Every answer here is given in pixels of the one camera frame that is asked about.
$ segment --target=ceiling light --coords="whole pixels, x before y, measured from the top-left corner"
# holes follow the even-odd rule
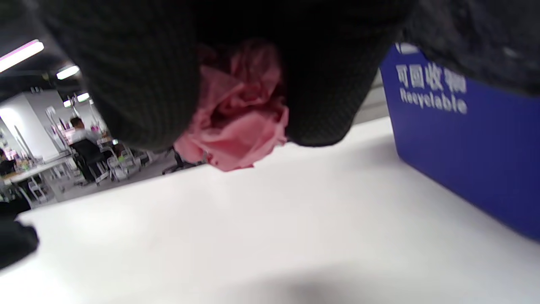
[[[12,51],[11,53],[2,56],[0,58],[0,72],[3,72],[13,67],[15,64],[32,57],[33,55],[43,51],[44,48],[43,43],[36,39]]]
[[[66,79],[70,76],[75,75],[77,72],[79,72],[79,67],[74,65],[72,67],[63,69],[62,71],[58,72],[58,74],[56,74],[56,78],[58,78],[59,80]]]
[[[88,93],[80,94],[79,96],[77,96],[77,100],[79,102],[83,102],[83,101],[87,100],[88,98],[90,98],[90,94],[88,94]],[[71,102],[69,100],[66,100],[66,101],[64,101],[64,106],[65,106],[66,102],[69,102],[71,104]]]
[[[77,100],[79,102],[83,102],[83,101],[87,100],[88,98],[90,98],[90,94],[88,94],[88,93],[80,94],[79,96],[77,96]]]

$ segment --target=black knit fabric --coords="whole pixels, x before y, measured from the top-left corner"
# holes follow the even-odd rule
[[[402,40],[484,83],[540,95],[538,0],[420,0]]]
[[[0,218],[0,269],[36,251],[39,239],[33,227]]]
[[[341,140],[416,0],[36,0],[38,15],[79,65],[113,136],[168,147],[197,105],[196,42],[262,37],[282,51],[289,138]]]

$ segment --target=white table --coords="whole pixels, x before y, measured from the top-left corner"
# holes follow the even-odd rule
[[[540,302],[540,246],[402,163],[387,119],[21,218],[42,243],[0,303]]]
[[[54,169],[58,166],[64,166],[72,159],[71,155],[64,156],[62,158],[58,158],[54,161],[47,162],[45,164],[39,164],[33,168],[31,168],[28,171],[22,172],[20,174],[17,174],[15,176],[12,176],[10,178],[7,178],[4,180],[4,183],[6,185],[22,182],[24,180],[30,179],[36,175],[42,174],[43,180],[49,187],[49,189],[53,192],[55,199],[57,202],[62,202],[64,200],[64,194],[61,189],[54,183],[52,180],[51,174],[48,174],[51,169]],[[30,202],[30,198],[25,194],[26,199]]]

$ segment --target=blue recycling bin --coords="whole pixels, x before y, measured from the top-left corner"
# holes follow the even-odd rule
[[[407,44],[381,74],[400,158],[540,240],[540,98],[467,79]]]

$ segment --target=white surface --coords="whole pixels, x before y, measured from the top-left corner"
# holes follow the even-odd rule
[[[35,167],[33,167],[32,169],[28,170],[28,171],[25,171],[25,172],[22,172],[20,174],[17,174],[13,177],[10,177],[9,179],[5,179],[5,183],[6,184],[12,184],[12,183],[18,183],[20,181],[24,181],[24,180],[27,180],[29,178],[31,178],[32,176],[35,176],[35,175],[38,175],[40,173],[43,173],[49,169],[52,169],[56,166],[59,166],[65,162],[69,162],[71,160],[71,156],[65,156],[63,158],[60,158],[58,160],[55,160],[55,161],[52,161],[52,162],[48,162],[46,164],[40,164],[40,165],[37,165]]]
[[[15,130],[17,126],[34,157],[48,159],[58,155],[58,149],[43,128],[25,93],[3,101],[0,104],[0,117],[14,137],[18,137]]]
[[[385,118],[22,219],[42,243],[0,275],[0,303],[540,301],[539,245],[402,163]]]

